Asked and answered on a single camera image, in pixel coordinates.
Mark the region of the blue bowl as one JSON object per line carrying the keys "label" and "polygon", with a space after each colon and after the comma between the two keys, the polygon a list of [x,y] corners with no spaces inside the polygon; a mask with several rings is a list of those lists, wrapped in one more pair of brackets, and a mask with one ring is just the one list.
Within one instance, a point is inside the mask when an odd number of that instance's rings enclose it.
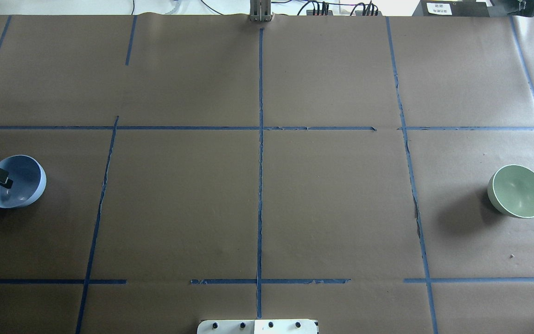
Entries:
{"label": "blue bowl", "polygon": [[8,173],[11,187],[0,186],[0,208],[14,209],[31,205],[40,198],[47,185],[47,175],[36,159],[13,155],[0,161],[0,169]]}

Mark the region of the green bowl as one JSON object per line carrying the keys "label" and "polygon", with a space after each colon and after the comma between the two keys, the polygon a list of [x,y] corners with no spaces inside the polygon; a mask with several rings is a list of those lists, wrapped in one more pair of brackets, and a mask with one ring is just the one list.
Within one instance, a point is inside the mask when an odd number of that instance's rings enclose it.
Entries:
{"label": "green bowl", "polygon": [[488,181],[487,195],[501,214],[534,218],[534,171],[517,164],[500,167]]}

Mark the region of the white pole with base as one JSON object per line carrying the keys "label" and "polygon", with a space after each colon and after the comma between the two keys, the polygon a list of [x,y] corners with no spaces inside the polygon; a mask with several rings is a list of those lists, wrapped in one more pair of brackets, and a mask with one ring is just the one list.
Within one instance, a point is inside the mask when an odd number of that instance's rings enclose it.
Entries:
{"label": "white pole with base", "polygon": [[318,334],[318,322],[311,319],[206,320],[197,334]]}

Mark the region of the black box with labels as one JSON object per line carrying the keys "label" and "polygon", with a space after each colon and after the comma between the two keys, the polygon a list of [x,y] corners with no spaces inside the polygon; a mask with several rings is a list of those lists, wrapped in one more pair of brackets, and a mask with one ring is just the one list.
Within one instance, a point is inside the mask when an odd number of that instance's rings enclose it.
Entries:
{"label": "black box with labels", "polygon": [[420,0],[413,17],[490,17],[485,2],[461,0]]}

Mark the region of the aluminium frame post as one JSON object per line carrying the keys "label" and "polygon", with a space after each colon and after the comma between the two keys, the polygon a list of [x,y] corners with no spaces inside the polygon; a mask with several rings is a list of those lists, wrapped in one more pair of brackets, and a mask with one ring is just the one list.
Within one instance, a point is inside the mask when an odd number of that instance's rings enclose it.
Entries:
{"label": "aluminium frame post", "polygon": [[273,19],[271,0],[250,0],[249,20],[251,22],[269,22]]}

